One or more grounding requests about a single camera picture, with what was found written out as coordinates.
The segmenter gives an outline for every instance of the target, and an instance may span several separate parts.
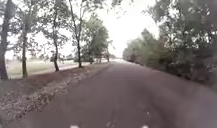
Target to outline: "asphalt road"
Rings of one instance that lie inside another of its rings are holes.
[[[82,81],[10,128],[217,128],[217,93],[130,63]]]

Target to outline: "grass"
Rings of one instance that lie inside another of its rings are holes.
[[[58,65],[60,68],[67,67],[67,66],[73,66],[77,65],[77,63],[74,63],[72,61],[64,61],[64,63],[58,62]],[[49,61],[27,61],[27,71],[29,75],[36,74],[38,72],[44,72],[46,70],[54,70],[54,64],[53,62]],[[9,77],[20,77],[22,75],[22,63],[19,61],[12,61],[7,64],[7,72],[9,74]]]

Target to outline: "field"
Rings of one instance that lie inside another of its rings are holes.
[[[73,61],[64,61],[63,63],[58,62],[60,69],[67,69],[77,67],[78,64]],[[10,78],[19,78],[22,76],[22,63],[19,61],[11,61],[7,63],[7,72]],[[29,75],[41,74],[54,71],[53,62],[31,60],[27,61],[27,70]]]

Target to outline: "road marking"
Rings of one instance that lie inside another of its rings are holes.
[[[147,125],[143,125],[142,128],[148,128],[148,126]]]
[[[70,128],[79,128],[77,125],[71,125]]]

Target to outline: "dirt shoulder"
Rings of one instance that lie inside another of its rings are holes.
[[[0,82],[0,121],[12,122],[33,110],[39,110],[66,88],[107,68],[109,64],[95,64],[56,73],[34,75],[27,79]]]

